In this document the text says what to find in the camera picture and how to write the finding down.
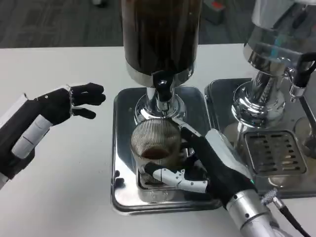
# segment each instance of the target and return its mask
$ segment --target robotic hand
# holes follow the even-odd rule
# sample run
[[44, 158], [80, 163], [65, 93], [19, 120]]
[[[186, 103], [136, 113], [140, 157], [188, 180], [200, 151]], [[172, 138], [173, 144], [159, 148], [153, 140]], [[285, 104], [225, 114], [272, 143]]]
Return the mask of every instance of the robotic hand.
[[278, 228], [270, 210], [260, 201], [248, 168], [223, 134], [212, 129], [203, 137], [182, 120], [172, 121], [194, 149], [209, 180], [186, 180], [185, 170], [173, 171], [151, 162], [143, 168], [146, 173], [179, 189], [210, 193], [220, 199], [244, 237], [290, 237]]
[[34, 100], [21, 96], [0, 118], [0, 189], [33, 160], [35, 146], [51, 126], [72, 115], [95, 118], [93, 111], [76, 106], [101, 105], [106, 99], [103, 91], [102, 86], [89, 83], [62, 86]]

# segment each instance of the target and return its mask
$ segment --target gray carpet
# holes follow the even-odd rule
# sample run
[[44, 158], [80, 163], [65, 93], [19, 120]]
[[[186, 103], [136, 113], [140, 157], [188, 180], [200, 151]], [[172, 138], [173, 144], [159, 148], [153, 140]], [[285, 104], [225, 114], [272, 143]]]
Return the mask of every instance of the gray carpet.
[[[216, 26], [202, 18], [200, 44], [245, 41], [253, 6], [222, 1], [224, 22]], [[98, 8], [90, 0], [0, 0], [0, 47], [122, 46], [119, 2]]]

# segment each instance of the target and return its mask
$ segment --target stainless steel tray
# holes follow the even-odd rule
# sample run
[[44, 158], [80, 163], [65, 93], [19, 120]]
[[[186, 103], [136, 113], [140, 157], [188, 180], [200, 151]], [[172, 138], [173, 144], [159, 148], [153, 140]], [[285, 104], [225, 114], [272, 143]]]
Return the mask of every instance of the stainless steel tray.
[[[305, 198], [316, 196], [316, 159], [309, 157], [304, 152], [302, 140], [309, 133], [309, 123], [306, 119], [306, 114], [302, 108], [301, 103], [289, 102], [289, 82], [284, 80], [282, 83], [282, 92], [286, 99], [286, 105], [284, 108], [284, 115], [280, 123], [276, 127], [269, 129], [255, 129], [255, 128], [241, 128], [241, 124], [238, 124], [232, 114], [232, 103], [234, 91], [241, 84], [250, 81], [250, 79], [219, 79], [213, 81], [209, 86], [205, 88], [206, 104], [210, 115], [211, 127], [216, 128], [223, 132], [228, 140], [232, 142], [238, 153], [242, 156], [245, 163], [248, 164], [250, 170], [253, 171], [255, 185], [259, 191], [259, 194], [263, 195], [273, 187], [277, 186], [282, 198]], [[311, 79], [308, 90], [306, 91], [305, 98], [308, 102], [308, 106], [312, 112], [316, 112], [315, 101], [316, 80]], [[300, 170], [295, 170], [290, 174], [270, 173], [263, 175], [262, 173], [256, 173], [257, 164], [260, 163], [260, 156], [249, 153], [247, 147], [248, 139], [246, 136], [248, 132], [261, 133], [274, 132], [282, 133], [289, 131], [291, 136], [291, 145], [297, 146], [297, 149], [292, 149], [298, 156], [302, 156], [307, 170], [304, 168], [303, 161], [297, 160], [300, 166]], [[260, 152], [264, 152], [265, 147], [260, 148]], [[255, 160], [255, 167], [249, 160]]]
[[[175, 92], [186, 105], [186, 122], [205, 135], [210, 129], [210, 124], [203, 95], [192, 86], [177, 87]], [[134, 158], [130, 151], [130, 136], [135, 127], [136, 103], [145, 93], [145, 88], [125, 89], [114, 101], [112, 205], [124, 215], [210, 210], [220, 207], [219, 200], [210, 199], [204, 194], [193, 194], [165, 186], [156, 189], [140, 188]], [[116, 171], [119, 171], [119, 177], [116, 177]]]

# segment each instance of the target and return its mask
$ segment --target white table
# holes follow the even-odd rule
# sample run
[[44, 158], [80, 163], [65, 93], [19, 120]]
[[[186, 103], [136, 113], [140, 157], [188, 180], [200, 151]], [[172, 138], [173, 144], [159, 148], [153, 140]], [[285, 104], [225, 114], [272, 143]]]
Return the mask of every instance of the white table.
[[[242, 44], [203, 45], [187, 84], [202, 92], [215, 79], [251, 77]], [[139, 87], [125, 69], [122, 47], [0, 50], [0, 114], [26, 92], [30, 98], [60, 85], [94, 82], [107, 101], [90, 121], [74, 117], [54, 127], [33, 162], [0, 191], [1, 237], [238, 237], [223, 208], [213, 211], [121, 216], [110, 204], [113, 100]], [[289, 199], [305, 230], [316, 236], [316, 198]], [[272, 208], [281, 227], [300, 236]]]

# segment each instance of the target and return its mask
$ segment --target coffee machine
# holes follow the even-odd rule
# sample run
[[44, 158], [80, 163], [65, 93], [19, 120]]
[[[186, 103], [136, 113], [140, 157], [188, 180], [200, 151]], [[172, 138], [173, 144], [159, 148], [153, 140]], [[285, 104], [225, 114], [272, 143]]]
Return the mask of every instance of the coffee machine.
[[[111, 202], [123, 214], [215, 209], [220, 201], [148, 180], [130, 150], [137, 124], [179, 118], [200, 134], [210, 129], [204, 96], [180, 86], [194, 73], [202, 0], [121, 0], [127, 71], [144, 87], [121, 91], [114, 102]], [[192, 155], [181, 145], [180, 159]]]
[[205, 89], [212, 127], [243, 157], [262, 195], [277, 187], [283, 198], [316, 196], [315, 4], [256, 0], [243, 53], [257, 72]]

